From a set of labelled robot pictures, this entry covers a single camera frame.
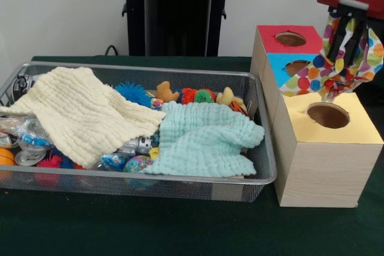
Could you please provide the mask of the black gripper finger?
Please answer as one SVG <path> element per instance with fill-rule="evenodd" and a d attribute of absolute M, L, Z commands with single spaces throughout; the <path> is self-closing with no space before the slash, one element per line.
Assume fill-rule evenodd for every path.
<path fill-rule="evenodd" d="M 357 18 L 349 18 L 348 21 L 354 20 L 356 23 L 352 25 L 352 36 L 349 38 L 345 45 L 344 65 L 351 66 L 353 59 L 356 56 L 356 51 L 359 48 L 359 43 L 365 29 L 365 16 Z"/>
<path fill-rule="evenodd" d="M 335 62 L 340 46 L 346 36 L 346 26 L 348 22 L 350 21 L 349 16 L 342 15 L 340 17 L 340 21 L 338 22 L 338 25 L 336 27 L 336 31 L 334 33 L 333 39 L 331 41 L 331 46 L 329 48 L 329 52 L 327 54 L 327 58 L 331 62 Z"/>

